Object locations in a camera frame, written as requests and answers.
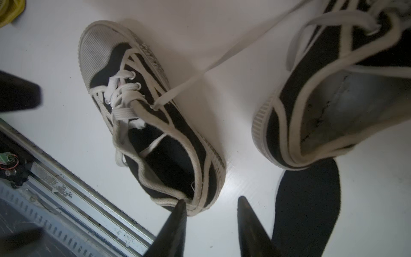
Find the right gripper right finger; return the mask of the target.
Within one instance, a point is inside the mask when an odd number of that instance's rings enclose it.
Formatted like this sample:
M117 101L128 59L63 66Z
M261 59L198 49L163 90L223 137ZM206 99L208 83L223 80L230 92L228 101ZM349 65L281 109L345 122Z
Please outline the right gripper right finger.
M237 207L240 254L242 257L280 257L245 196Z

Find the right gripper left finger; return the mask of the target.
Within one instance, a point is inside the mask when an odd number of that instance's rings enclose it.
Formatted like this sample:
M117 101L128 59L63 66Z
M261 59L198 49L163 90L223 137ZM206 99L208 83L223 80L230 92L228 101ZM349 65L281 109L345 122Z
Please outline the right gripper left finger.
M187 208L179 200L144 257L183 257L186 238Z

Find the black white sneaker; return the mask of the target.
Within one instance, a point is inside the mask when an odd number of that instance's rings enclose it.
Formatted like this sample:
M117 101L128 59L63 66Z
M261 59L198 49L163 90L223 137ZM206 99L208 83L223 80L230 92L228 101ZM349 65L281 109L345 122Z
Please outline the black white sneaker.
M290 43L288 79L255 114L259 152L286 170L349 152L411 117L410 1L324 1L301 46Z
M195 216L216 202L225 183L224 161L184 117L175 98L304 4L300 1L294 8L250 29L219 59L173 88L152 50L129 28L99 20L83 31L78 45L80 72L88 94L112 135L116 164L128 167L157 205L171 211L179 200L184 200L187 215ZM150 153L165 136L178 141L188 154L195 176L193 198L166 186L134 149L128 131L142 130L147 125L162 131L163 135L143 154Z

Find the black insole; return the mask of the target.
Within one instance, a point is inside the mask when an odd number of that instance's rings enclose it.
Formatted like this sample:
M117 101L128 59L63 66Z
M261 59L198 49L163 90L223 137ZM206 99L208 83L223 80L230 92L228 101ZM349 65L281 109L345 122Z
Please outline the black insole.
M320 257L341 207L333 158L300 171L286 170L278 186L272 243L283 257Z
M194 196L194 170L188 154L178 141L165 136L150 153L143 154L143 151L162 135L162 131L151 125L142 130L133 128L128 131L128 138L134 149L158 178L166 186L183 192L191 199Z

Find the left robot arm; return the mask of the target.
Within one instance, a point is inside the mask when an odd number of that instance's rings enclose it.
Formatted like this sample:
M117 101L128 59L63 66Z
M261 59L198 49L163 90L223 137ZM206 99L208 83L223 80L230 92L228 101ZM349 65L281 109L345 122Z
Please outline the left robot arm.
M39 85L1 71L1 112L34 109L41 103Z

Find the yellow tape on arm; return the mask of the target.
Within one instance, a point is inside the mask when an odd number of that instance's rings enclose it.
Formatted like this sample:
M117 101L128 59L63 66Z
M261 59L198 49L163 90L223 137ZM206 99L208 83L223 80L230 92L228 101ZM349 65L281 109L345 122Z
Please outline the yellow tape on arm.
M22 14L26 6L25 0L1 0L1 24L4 27Z

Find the aluminium front rail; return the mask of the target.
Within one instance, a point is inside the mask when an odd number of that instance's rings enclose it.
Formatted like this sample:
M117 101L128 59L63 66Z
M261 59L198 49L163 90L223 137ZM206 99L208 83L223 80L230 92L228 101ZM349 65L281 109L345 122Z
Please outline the aluminium front rail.
M5 121L1 133L33 158L27 181L1 196L77 257L142 257L156 237Z

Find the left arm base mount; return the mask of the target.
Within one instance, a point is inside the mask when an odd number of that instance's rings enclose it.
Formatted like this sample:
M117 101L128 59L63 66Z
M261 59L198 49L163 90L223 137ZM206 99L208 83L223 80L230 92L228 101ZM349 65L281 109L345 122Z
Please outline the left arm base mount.
M34 157L1 132L1 179L12 188L22 187L28 181Z

